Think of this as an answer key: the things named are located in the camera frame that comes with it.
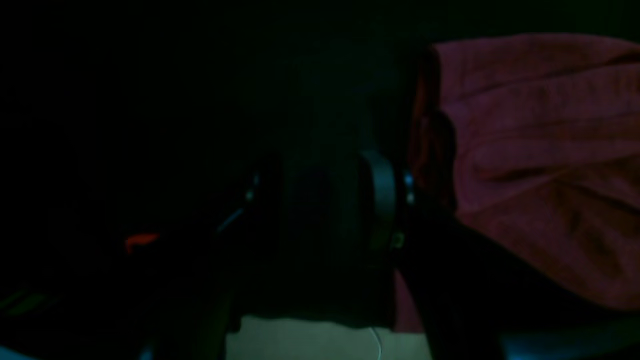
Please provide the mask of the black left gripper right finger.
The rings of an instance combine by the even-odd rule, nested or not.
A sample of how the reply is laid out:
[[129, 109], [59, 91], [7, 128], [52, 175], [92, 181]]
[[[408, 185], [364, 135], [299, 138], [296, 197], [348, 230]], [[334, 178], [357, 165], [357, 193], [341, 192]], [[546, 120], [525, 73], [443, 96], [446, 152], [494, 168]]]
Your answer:
[[397, 269], [434, 360], [637, 360], [639, 313], [563, 289], [423, 194], [403, 167], [359, 155], [371, 249]]

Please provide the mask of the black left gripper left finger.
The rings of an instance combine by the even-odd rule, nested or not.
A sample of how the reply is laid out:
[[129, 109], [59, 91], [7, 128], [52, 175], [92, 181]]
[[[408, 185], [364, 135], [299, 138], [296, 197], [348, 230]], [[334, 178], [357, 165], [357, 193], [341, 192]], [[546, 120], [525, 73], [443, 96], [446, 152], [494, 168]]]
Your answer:
[[284, 164], [265, 155], [150, 244], [140, 266], [157, 289], [142, 360], [223, 360], [239, 297], [277, 249]]

